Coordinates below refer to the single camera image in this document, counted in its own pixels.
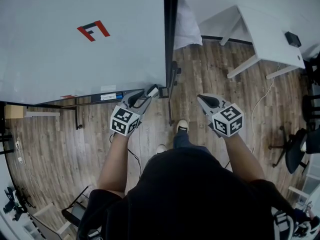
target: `jeans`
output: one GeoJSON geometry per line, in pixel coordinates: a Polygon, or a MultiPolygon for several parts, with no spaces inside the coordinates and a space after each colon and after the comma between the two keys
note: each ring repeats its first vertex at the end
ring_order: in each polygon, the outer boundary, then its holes
{"type": "Polygon", "coordinates": [[[173,148],[179,149],[179,148],[192,148],[196,150],[201,150],[206,153],[208,153],[211,156],[210,151],[205,146],[196,146],[193,145],[189,141],[189,136],[185,130],[179,130],[176,135],[173,138],[173,148]]]}

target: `black cable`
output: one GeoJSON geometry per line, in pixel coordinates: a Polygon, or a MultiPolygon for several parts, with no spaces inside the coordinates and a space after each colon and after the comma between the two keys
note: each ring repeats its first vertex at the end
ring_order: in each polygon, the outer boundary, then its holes
{"type": "Polygon", "coordinates": [[[229,160],[229,162],[226,164],[226,166],[224,168],[227,168],[229,164],[230,164],[230,160],[229,160]]]}
{"type": "MultiPolygon", "coordinates": [[[[112,137],[112,136],[113,136],[113,134],[111,134],[110,137],[109,137],[110,143],[112,143],[112,141],[111,141],[111,137],[112,137]]],[[[139,168],[140,168],[139,179],[140,179],[140,177],[141,177],[141,172],[142,172],[140,160],[139,160],[139,158],[138,158],[129,148],[128,148],[128,151],[133,155],[133,157],[137,160],[137,162],[138,162],[138,164],[139,164],[139,168]]]]}

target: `whiteboard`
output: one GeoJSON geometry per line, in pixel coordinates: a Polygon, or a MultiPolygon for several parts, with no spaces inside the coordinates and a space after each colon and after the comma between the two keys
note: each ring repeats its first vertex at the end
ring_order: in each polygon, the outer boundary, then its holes
{"type": "Polygon", "coordinates": [[[1,101],[166,85],[164,0],[0,0],[0,19],[1,101]]]}

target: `black shirt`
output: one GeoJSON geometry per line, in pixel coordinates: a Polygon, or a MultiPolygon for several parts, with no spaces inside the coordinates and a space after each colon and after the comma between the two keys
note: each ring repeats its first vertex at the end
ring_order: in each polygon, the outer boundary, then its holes
{"type": "Polygon", "coordinates": [[[270,240],[271,206],[293,217],[273,183],[247,183],[200,150],[171,149],[149,161],[125,198],[93,190],[77,239],[102,226],[105,240],[270,240]]]}

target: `white cloth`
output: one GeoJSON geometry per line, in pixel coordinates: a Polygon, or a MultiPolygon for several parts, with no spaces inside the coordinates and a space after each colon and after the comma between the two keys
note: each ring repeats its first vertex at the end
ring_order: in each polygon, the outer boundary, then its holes
{"type": "Polygon", "coordinates": [[[200,29],[187,2],[178,0],[173,49],[177,50],[191,44],[202,46],[200,29]]]}

